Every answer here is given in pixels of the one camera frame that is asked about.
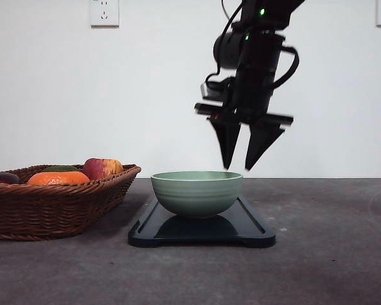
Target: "white wall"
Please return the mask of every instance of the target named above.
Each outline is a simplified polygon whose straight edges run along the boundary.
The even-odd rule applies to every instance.
[[[193,110],[215,70],[220,1],[120,0],[119,29],[91,29],[88,2],[0,0],[0,170],[91,157],[136,163],[139,177],[221,170],[213,128]],[[244,126],[230,170],[381,177],[375,1],[306,0],[284,34],[301,65],[270,110],[295,122],[248,173]]]

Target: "bowl rim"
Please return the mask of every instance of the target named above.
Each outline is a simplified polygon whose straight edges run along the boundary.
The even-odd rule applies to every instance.
[[[234,175],[237,175],[237,177],[223,178],[223,179],[169,179],[169,178],[156,177],[156,175],[163,175],[166,173],[232,173]],[[240,173],[227,172],[227,171],[225,172],[225,171],[218,171],[218,170],[179,170],[176,172],[163,172],[163,173],[155,173],[154,175],[151,175],[151,179],[155,179],[155,180],[186,181],[186,182],[228,181],[228,180],[236,180],[241,178],[243,178],[243,175],[241,175]]]

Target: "black object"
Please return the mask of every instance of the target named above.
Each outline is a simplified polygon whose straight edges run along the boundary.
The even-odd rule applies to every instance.
[[[163,208],[158,200],[148,206],[128,233],[136,247],[184,243],[242,243],[264,248],[275,244],[275,234],[239,197],[228,210],[207,219],[188,219]]]
[[[292,124],[292,117],[267,114],[267,110],[274,89],[285,83],[299,65],[297,50],[284,46],[285,37],[275,32],[289,26],[291,13],[303,1],[243,0],[215,42],[213,55],[217,72],[206,78],[201,89],[203,99],[222,105],[197,103],[195,108],[198,114],[210,116],[225,168],[230,167],[241,123],[250,125],[251,130],[247,170],[284,132],[281,125]],[[239,11],[240,21],[232,23]],[[232,32],[227,32],[230,24]],[[282,51],[294,55],[293,63],[285,75],[274,81]],[[210,77],[219,75],[220,68],[235,69],[236,76],[210,81]]]

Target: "green fruit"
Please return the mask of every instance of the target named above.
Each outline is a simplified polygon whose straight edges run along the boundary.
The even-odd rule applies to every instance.
[[[72,165],[52,165],[43,170],[45,172],[79,172],[79,170]]]

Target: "basket rim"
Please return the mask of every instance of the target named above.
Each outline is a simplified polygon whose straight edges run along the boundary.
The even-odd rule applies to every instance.
[[[31,168],[36,168],[39,166],[47,166],[47,165],[32,165],[25,168],[18,168],[17,171],[22,170],[30,170]],[[131,166],[127,169],[124,169],[123,172],[116,173],[114,175],[109,175],[107,177],[96,179],[96,180],[90,180],[88,182],[83,183],[62,183],[62,184],[52,184],[52,185],[46,185],[46,184],[7,184],[7,183],[0,183],[0,189],[30,189],[30,190],[57,190],[57,189],[65,189],[66,187],[69,189],[80,189],[84,186],[93,188],[102,186],[104,184],[110,184],[111,182],[118,182],[119,180],[123,180],[126,178],[128,174],[131,173],[138,173],[141,172],[141,168],[137,166],[136,164],[127,164],[124,166]],[[14,172],[15,170],[4,170],[3,172]]]

